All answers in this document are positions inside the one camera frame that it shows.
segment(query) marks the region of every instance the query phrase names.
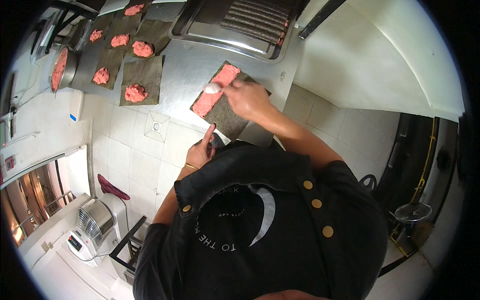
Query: man's right hand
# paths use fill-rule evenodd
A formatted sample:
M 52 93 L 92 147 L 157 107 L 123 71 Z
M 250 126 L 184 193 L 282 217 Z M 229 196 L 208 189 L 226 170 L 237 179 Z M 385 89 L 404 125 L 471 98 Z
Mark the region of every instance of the man's right hand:
M 258 123 L 266 115 L 278 111 L 261 84 L 236 80 L 232 86 L 224 87 L 223 92 L 227 94 L 233 112 L 245 120 Z

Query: red cloth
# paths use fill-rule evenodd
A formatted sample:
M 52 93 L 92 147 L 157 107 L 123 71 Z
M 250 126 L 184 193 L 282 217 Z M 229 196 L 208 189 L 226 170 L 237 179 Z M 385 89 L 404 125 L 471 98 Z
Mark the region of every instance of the red cloth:
M 123 200 L 130 200 L 130 196 L 122 192 L 119 188 L 115 187 L 113 184 L 111 184 L 108 180 L 105 179 L 100 174 L 97 174 L 98 178 L 98 183 L 100 183 L 100 186 L 102 187 L 102 192 L 103 193 L 111 193 L 114 194 L 115 196 L 119 197 L 120 199 Z

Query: gold button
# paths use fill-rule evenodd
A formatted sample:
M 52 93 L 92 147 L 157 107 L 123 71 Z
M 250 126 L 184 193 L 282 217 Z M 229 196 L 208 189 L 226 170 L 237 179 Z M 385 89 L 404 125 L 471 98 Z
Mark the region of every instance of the gold button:
M 307 189 L 307 190 L 311 190 L 312 187 L 313 187 L 313 183 L 312 183 L 311 181 L 309 181 L 309 180 L 305 180 L 305 181 L 303 182 L 303 187 L 304 187 L 305 189 Z
M 325 226 L 322 229 L 322 233 L 323 233 L 324 237 L 329 238 L 329 237 L 333 236 L 333 228 L 331 226 Z
M 315 207 L 315 208 L 320 208 L 320 207 L 322 207 L 322 201 L 320 201 L 318 199 L 313 199 L 312 200 L 312 206 Z

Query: rolled nori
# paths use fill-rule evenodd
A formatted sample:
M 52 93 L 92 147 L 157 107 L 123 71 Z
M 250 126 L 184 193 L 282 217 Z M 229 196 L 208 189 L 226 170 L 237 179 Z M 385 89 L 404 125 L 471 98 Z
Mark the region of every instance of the rolled nori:
M 264 23 L 249 20 L 247 18 L 243 18 L 243 17 L 239 17 L 239 16 L 235 16 L 235 15 L 227 14 L 225 16 L 224 20 L 235 21 L 235 22 L 238 22 L 238 23 L 241 23 L 241 24 L 245 24 L 245 25 L 260 29 L 262 31 L 269 32 L 273 35 L 276 35 L 277 37 L 280 37 L 280 35 L 283 33 L 283 30 L 281 30 L 281 29 L 273 28 L 273 27 L 271 27 L 269 25 L 266 25 Z
M 268 25 L 270 27 L 280 29 L 282 31 L 285 30 L 285 22 L 274 22 L 272 20 L 269 20 L 269 19 L 265 18 L 264 16 L 256 16 L 256 15 L 253 15 L 253 14 L 249 14 L 247 12 L 239 12 L 239 11 L 236 11 L 236 10 L 229 10 L 227 15 L 225 16 L 225 18 L 228 15 L 235 15 L 235 16 L 238 16 L 238 17 L 243 17 L 243 18 L 246 18 L 248 20 L 260 22 L 260 23 Z
M 258 11 L 261 11 L 261 12 L 264 12 L 264 13 L 267 13 L 267 14 L 272 14 L 272 15 L 275 15 L 275 16 L 278 16 L 278 17 L 282 17 L 282 18 L 285 18 L 285 19 L 288 18 L 288 14 L 286 14 L 284 12 L 279 12 L 279 11 L 275 10 L 274 8 L 262 7 L 258 4 L 235 1 L 235 2 L 233 2 L 232 6 L 234 6 L 234 5 L 255 9 L 255 10 L 258 10 Z
M 258 1 L 258 0 L 236 0 L 235 2 L 244 2 L 252 5 L 256 5 L 259 7 L 271 9 L 275 12 L 282 12 L 286 14 L 287 16 L 290 14 L 290 9 L 287 9 L 285 7 L 282 7 L 279 5 L 279 3 L 268 3 L 266 1 Z
M 279 23 L 279 24 L 283 24 L 285 25 L 285 21 L 286 19 L 285 18 L 282 18 L 282 17 L 278 17 L 278 16 L 272 16 L 272 15 L 269 15 L 269 14 L 265 14 L 265 13 L 262 13 L 262 12 L 259 12 L 257 10 L 253 10 L 253 9 L 249 9 L 249 8 L 245 8 L 245 7 L 237 7 L 237 6 L 231 6 L 230 7 L 230 10 L 228 11 L 229 13 L 230 12 L 242 12 L 242 13 L 247 13 L 249 15 L 254 15 L 254 16 L 258 16 L 258 17 L 262 17 L 262 18 L 265 18 L 265 19 L 268 19 L 272 22 L 275 22 L 275 23 Z
M 220 24 L 223 27 L 246 33 L 248 35 L 260 38 L 260 39 L 265 40 L 265 41 L 270 42 L 270 43 L 276 44 L 278 42 L 278 39 L 279 39 L 279 36 L 277 36 L 277 35 L 274 35 L 274 34 L 271 34 L 269 32 L 266 32 L 264 30 L 257 29 L 257 28 L 254 28 L 254 27 L 242 24 L 242 23 L 235 22 L 235 21 L 230 21 L 230 20 L 225 20 L 224 19 Z

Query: metal tray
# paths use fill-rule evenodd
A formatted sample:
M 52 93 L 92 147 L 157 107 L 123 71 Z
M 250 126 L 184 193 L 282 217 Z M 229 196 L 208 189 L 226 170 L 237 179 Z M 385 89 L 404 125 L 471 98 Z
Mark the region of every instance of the metal tray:
M 296 11 L 292 10 L 283 44 L 273 45 L 258 38 L 220 27 L 234 0 L 188 0 L 168 32 L 171 39 L 193 41 L 234 51 L 268 63 L 282 60 L 293 30 Z

